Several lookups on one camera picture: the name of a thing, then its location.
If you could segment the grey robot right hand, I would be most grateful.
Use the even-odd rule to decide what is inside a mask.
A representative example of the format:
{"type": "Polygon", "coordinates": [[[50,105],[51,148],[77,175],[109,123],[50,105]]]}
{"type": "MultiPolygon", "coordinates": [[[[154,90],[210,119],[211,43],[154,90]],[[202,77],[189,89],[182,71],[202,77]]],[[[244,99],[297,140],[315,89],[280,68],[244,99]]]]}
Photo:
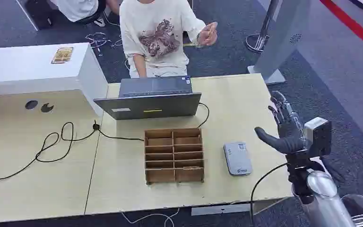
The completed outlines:
{"type": "Polygon", "coordinates": [[[308,143],[298,113],[279,91],[272,91],[270,100],[274,105],[269,105],[268,110],[277,124],[279,137],[268,134],[261,127],[255,127],[257,137],[282,154],[306,150],[308,143]]]}

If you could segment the person's left hand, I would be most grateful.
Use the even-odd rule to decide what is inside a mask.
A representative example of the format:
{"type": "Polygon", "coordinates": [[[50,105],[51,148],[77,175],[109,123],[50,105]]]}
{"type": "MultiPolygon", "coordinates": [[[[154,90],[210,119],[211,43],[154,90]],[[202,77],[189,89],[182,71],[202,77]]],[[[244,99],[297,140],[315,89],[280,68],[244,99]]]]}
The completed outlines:
{"type": "Polygon", "coordinates": [[[199,46],[213,45],[217,40],[217,22],[207,24],[200,32],[197,42],[199,46]]]}

